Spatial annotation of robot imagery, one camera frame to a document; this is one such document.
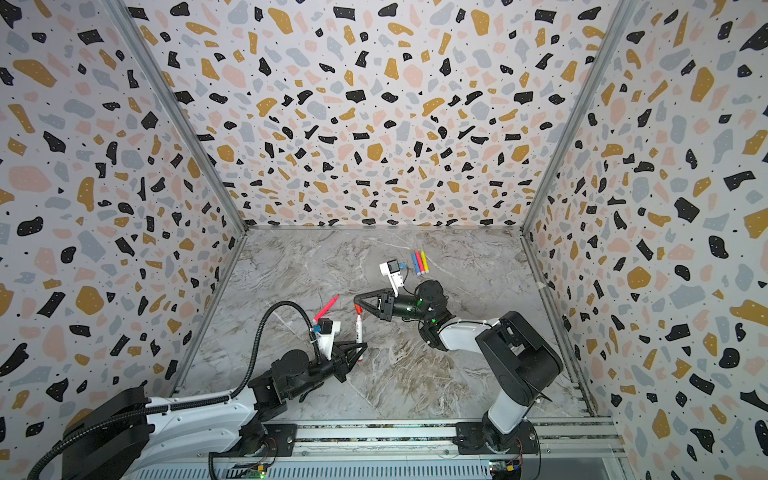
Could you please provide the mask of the thin white red pen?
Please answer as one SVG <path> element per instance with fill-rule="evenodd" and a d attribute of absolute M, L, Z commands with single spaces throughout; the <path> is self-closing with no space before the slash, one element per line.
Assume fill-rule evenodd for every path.
<path fill-rule="evenodd" d="M 356 343 L 363 342 L 363 320 L 362 314 L 357 313 L 355 322 L 355 341 Z"/>

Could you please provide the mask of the blue pen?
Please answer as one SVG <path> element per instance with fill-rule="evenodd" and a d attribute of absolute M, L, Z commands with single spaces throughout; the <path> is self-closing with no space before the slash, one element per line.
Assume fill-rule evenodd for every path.
<path fill-rule="evenodd" d="M 419 267 L 418 267 L 418 261 L 417 261 L 417 257 L 415 255 L 415 252 L 411 252 L 411 259 L 412 259 L 412 264 L 413 264 L 413 267 L 414 267 L 414 271 L 415 271 L 416 275 L 418 276 L 420 274 L 420 270 L 419 270 Z"/>

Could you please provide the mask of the red pink marker pen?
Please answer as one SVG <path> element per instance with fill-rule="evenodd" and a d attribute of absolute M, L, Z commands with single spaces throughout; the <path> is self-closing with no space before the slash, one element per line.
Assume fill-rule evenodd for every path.
<path fill-rule="evenodd" d="M 318 322 L 321 318 L 323 318 L 334 306 L 334 304 L 337 302 L 339 296 L 335 295 L 333 296 L 314 316 L 314 321 Z"/>

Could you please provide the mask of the pink highlighter pen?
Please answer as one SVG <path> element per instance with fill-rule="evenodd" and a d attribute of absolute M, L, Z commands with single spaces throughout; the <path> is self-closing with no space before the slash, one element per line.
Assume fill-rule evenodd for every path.
<path fill-rule="evenodd" d="M 414 251 L 413 257 L 414 257 L 415 267 L 417 269 L 417 275 L 422 275 L 424 270 L 423 270 L 423 264 L 422 264 L 420 253 L 418 251 Z"/>

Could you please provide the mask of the yellow highlighter pen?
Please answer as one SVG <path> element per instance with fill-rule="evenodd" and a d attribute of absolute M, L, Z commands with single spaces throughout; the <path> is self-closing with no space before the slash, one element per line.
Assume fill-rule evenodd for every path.
<path fill-rule="evenodd" d="M 429 267 L 428 267 L 428 262 L 427 262 L 426 255 L 425 255 L 424 251 L 420 251 L 419 255 L 420 255 L 420 261 L 421 261 L 422 273 L 426 274 L 426 273 L 429 272 Z"/>

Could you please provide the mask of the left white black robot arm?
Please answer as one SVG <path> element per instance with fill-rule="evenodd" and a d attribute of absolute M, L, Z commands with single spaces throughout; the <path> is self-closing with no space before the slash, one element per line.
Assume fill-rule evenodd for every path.
<path fill-rule="evenodd" d="M 226 453 L 246 438 L 263 438 L 264 422 L 334 377 L 345 382 L 365 343 L 339 341 L 331 356 L 312 360 L 286 352 L 235 397 L 148 397 L 143 388 L 117 394 L 65 431 L 65 479 L 120 479 L 137 470 L 198 454 Z"/>

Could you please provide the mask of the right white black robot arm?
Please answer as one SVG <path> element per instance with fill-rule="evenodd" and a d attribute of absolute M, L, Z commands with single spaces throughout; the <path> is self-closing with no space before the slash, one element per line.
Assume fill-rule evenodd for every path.
<path fill-rule="evenodd" d="M 456 445 L 464 454 L 503 454 L 523 445 L 526 416 L 563 371 L 560 356 L 518 312 L 497 320 L 462 320 L 449 311 L 448 297 L 436 280 L 419 284 L 411 294 L 392 288 L 354 297 L 355 307 L 390 322 L 398 317 L 418 324 L 421 339 L 431 348 L 479 353 L 500 391 L 478 423 L 457 428 Z"/>

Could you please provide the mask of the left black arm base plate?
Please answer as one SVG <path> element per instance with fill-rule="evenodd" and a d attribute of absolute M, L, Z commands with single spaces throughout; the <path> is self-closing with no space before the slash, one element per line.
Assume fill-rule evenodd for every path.
<path fill-rule="evenodd" d="M 298 425 L 293 423 L 262 424 L 256 422 L 240 428 L 240 438 L 223 452 L 230 457 L 290 457 L 297 439 Z"/>

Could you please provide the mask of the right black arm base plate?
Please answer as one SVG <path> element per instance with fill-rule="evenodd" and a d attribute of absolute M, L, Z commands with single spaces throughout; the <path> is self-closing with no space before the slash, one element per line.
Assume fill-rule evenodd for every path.
<path fill-rule="evenodd" d="M 453 443 L 461 455 L 537 454 L 538 435 L 533 424 L 521 421 L 510 433 L 501 433 L 490 422 L 459 422 Z"/>

